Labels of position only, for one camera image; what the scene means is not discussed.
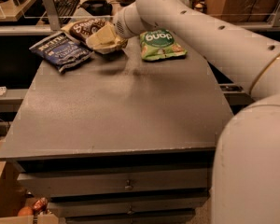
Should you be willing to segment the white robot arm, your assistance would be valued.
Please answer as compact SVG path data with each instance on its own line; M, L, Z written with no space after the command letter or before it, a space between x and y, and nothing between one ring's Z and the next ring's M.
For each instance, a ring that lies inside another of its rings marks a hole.
M218 142L212 224L280 224L280 42L188 7L184 0L135 0L113 22L130 38L166 28L254 99Z

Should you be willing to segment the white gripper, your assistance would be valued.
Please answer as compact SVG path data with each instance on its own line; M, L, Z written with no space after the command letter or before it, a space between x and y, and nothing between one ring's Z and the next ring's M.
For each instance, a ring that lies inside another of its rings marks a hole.
M113 18L113 24L117 34L127 39L149 30L149 24L141 19L136 3L118 11ZM108 22L86 39L86 45L100 54L108 54L127 46L128 40L121 37L116 38L114 27Z

